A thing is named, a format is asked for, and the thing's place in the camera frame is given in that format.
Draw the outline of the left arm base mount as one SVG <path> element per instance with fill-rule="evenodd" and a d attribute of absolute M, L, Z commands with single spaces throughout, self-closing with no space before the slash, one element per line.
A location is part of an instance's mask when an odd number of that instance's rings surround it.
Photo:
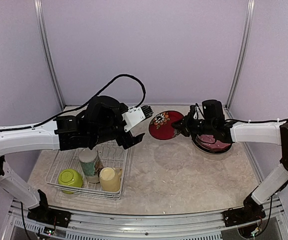
<path fill-rule="evenodd" d="M 39 189 L 37 192 L 39 195 L 38 206 L 28 210 L 27 218 L 54 227 L 68 228 L 72 213 L 50 208 L 46 194 Z"/>

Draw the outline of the black rimmed striped plate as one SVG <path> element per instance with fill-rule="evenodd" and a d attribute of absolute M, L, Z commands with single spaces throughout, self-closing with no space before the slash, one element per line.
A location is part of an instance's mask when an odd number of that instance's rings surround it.
<path fill-rule="evenodd" d="M 224 151 L 211 151 L 211 150 L 207 150 L 207 149 L 204 149 L 204 148 L 201 148 L 199 145 L 197 145 L 196 143 L 196 140 L 192 140 L 192 143 L 194 144 L 194 146 L 196 146 L 199 150 L 205 152 L 205 153 L 208 153 L 208 154 L 213 154 L 213 155 L 219 155 L 219 154 L 224 154 L 226 152 L 228 152 L 231 147 L 228 149 L 228 150 L 224 150 Z"/>

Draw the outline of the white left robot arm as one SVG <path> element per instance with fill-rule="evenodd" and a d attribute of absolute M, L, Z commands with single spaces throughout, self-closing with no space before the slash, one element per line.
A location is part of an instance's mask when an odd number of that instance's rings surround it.
<path fill-rule="evenodd" d="M 153 113 L 148 105 L 128 107 L 104 95 L 92 98 L 86 108 L 80 109 L 76 116 L 59 115 L 45 123 L 0 126 L 0 187 L 45 223 L 54 217 L 46 195 L 14 173 L 5 155 L 33 150 L 91 150 L 112 140 L 126 150 L 143 139 L 143 134 L 133 136 L 131 130 Z"/>

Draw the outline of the floral patterned tall mug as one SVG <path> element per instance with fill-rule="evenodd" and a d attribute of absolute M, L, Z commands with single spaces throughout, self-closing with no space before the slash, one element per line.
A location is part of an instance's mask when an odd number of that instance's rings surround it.
<path fill-rule="evenodd" d="M 86 180 L 89 183 L 99 183 L 99 174 L 103 169 L 103 164 L 97 149 L 84 148 L 78 155 L 79 162 Z"/>

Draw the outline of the maroon pink plate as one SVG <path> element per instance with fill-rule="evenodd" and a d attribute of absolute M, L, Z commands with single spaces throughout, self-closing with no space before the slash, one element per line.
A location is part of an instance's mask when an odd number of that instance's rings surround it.
<path fill-rule="evenodd" d="M 232 146 L 231 143 L 223 143 L 216 140 L 213 135 L 207 134 L 198 135 L 196 137 L 196 143 L 201 148 L 214 152 L 226 151 Z"/>

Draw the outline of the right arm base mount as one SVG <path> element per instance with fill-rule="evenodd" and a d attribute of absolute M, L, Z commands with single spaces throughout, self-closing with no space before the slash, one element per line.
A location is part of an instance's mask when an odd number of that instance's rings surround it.
<path fill-rule="evenodd" d="M 225 227 L 232 227 L 264 219 L 266 213 L 262 204 L 257 204 L 249 195 L 239 208 L 229 208 L 222 212 Z"/>

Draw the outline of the small black plate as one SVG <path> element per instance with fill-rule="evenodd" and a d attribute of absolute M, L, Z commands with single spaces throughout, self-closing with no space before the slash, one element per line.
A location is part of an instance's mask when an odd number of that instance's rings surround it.
<path fill-rule="evenodd" d="M 169 140 L 181 134 L 181 131 L 172 127 L 172 123 L 183 119 L 183 115 L 175 110 L 164 111 L 154 116 L 149 124 L 149 134 L 158 140 Z"/>

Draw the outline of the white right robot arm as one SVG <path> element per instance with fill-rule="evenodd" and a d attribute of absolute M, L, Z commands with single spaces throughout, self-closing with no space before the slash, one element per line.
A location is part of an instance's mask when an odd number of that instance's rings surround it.
<path fill-rule="evenodd" d="M 220 101 L 211 99 L 202 102 L 203 118 L 198 118 L 198 106 L 191 105 L 189 113 L 172 123 L 172 127 L 185 136 L 196 139 L 201 135 L 212 135 L 225 144 L 267 143 L 282 147 L 279 165 L 244 200 L 239 217 L 250 222 L 259 213 L 268 198 L 288 184 L 288 118 L 264 121 L 226 119 Z"/>

